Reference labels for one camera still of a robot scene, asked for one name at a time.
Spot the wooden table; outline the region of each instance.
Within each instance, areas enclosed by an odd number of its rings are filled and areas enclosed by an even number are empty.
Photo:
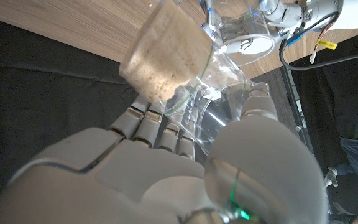
[[[204,22],[198,0],[180,4],[196,22]],[[156,5],[155,0],[0,0],[0,21],[121,62]],[[334,30],[325,39],[340,42],[357,34],[358,29]],[[317,36],[308,34],[287,47],[286,60],[311,54]],[[241,69],[253,78],[281,66],[276,50]]]

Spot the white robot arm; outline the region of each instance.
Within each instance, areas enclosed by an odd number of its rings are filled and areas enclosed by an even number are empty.
[[[315,158],[277,121],[269,86],[216,138],[194,142],[141,97],[108,131],[90,128],[35,156],[0,195],[0,223],[325,223]]]
[[[245,32],[246,29],[243,27],[259,25],[243,24],[243,17],[231,18],[232,15],[219,14],[214,10],[219,2],[221,1],[200,1],[206,13],[206,23],[203,27],[206,27],[204,29],[207,34],[216,40],[217,44],[226,49],[226,53],[257,54],[272,46],[270,41],[252,37],[252,34],[260,33],[258,29],[249,29]],[[358,1],[354,0],[302,0],[291,4],[284,4],[280,0],[259,0],[258,5],[254,7],[257,12],[262,13],[268,25],[267,34],[273,38],[274,45],[294,36],[293,40],[299,39],[300,36],[297,37],[297,34],[305,35],[312,30],[320,30],[333,20],[335,23],[330,27],[331,30],[358,28]],[[225,21],[231,21],[231,25],[226,26]]]

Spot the robotic hand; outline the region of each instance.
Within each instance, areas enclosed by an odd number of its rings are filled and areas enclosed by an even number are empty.
[[[173,123],[141,97],[108,131],[44,149],[0,195],[0,223],[326,223],[315,158],[254,85],[240,121],[218,134],[205,168]]]

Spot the clear plastic cup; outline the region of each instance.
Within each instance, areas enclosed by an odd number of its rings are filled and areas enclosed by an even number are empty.
[[[207,154],[241,115],[251,80],[172,0],[162,1],[119,67],[143,97]]]

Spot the green led light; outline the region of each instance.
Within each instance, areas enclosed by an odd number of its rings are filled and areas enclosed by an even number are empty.
[[[230,200],[232,203],[234,203],[234,193],[236,192],[236,187],[237,187],[238,181],[239,181],[238,179],[234,180],[233,187],[231,189]]]
[[[249,220],[249,219],[250,219],[250,216],[249,216],[248,214],[246,214],[245,211],[241,211],[241,212],[240,212],[240,215],[241,215],[242,218],[245,218],[246,220]]]

